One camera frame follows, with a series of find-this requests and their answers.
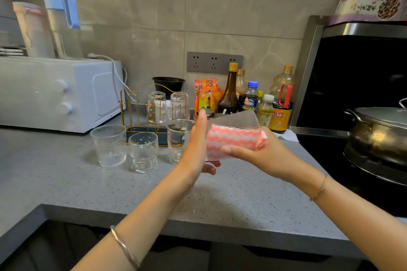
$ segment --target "pink and white cloth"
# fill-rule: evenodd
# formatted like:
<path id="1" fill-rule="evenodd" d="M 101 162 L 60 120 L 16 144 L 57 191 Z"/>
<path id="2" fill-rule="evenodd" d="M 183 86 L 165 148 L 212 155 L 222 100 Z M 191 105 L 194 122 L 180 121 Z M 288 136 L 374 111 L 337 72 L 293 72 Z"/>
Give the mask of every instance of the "pink and white cloth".
<path id="1" fill-rule="evenodd" d="M 265 132 L 260 129 L 237 129 L 222 125 L 212 125 L 206 136 L 206 158 L 208 161 L 226 158 L 221 152 L 225 145 L 240 146 L 250 150 L 258 150 L 268 142 Z"/>

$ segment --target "black bowl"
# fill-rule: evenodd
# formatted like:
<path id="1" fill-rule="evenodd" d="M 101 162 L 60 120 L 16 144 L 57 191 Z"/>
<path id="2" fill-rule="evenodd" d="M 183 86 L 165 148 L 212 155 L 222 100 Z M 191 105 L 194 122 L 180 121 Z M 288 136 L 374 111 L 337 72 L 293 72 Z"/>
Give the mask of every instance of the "black bowl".
<path id="1" fill-rule="evenodd" d="M 166 86 L 168 89 L 172 90 L 172 92 L 181 91 L 182 85 L 185 82 L 185 79 L 182 78 L 164 77 L 164 76 L 153 77 L 153 80 L 154 83 L 159 83 L 160 85 Z M 155 85 L 155 90 L 164 92 L 167 100 L 169 100 L 172 92 L 167 88 Z"/>

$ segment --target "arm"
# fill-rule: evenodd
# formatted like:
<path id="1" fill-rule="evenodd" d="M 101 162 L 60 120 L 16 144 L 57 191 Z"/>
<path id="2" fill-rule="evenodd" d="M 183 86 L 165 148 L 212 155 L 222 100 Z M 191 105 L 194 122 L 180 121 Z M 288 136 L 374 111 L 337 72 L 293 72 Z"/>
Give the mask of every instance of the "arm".
<path id="1" fill-rule="evenodd" d="M 205 135 L 206 114 L 203 111 L 178 165 L 117 225 L 116 232 L 140 262 L 164 227 L 172 209 L 193 186 L 200 173 L 216 173 L 213 166 L 204 164 L 206 149 L 202 146 L 205 146 Z M 113 235 L 108 233 L 73 270 L 130 271 L 133 267 Z"/>
<path id="2" fill-rule="evenodd" d="M 225 146 L 222 151 L 294 184 L 309 197 L 316 197 L 324 174 L 293 155 L 269 129 L 263 127 L 263 131 L 269 144 L 262 150 Z M 329 177 L 325 191 L 315 203 L 380 270 L 405 269 L 407 225 Z"/>

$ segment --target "pot lid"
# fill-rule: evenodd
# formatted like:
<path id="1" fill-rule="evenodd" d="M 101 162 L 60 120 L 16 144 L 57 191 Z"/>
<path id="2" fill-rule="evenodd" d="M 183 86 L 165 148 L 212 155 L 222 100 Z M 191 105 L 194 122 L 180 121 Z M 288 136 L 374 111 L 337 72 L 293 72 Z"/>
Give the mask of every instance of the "pot lid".
<path id="1" fill-rule="evenodd" d="M 378 123 L 407 129 L 407 109 L 405 108 L 362 107 L 355 109 L 355 112 Z"/>

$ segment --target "microwave knob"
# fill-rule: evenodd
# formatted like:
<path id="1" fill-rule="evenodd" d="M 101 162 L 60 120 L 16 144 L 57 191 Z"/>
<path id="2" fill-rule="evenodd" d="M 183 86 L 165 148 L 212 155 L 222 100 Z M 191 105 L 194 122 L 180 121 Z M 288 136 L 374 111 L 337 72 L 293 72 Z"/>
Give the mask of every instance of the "microwave knob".
<path id="1" fill-rule="evenodd" d="M 68 90 L 68 84 L 64 80 L 59 79 L 55 82 L 55 89 L 56 91 L 63 93 Z"/>
<path id="2" fill-rule="evenodd" d="M 72 105 L 69 104 L 68 102 L 64 102 L 64 103 L 59 104 L 58 109 L 61 114 L 67 115 L 72 112 Z"/>

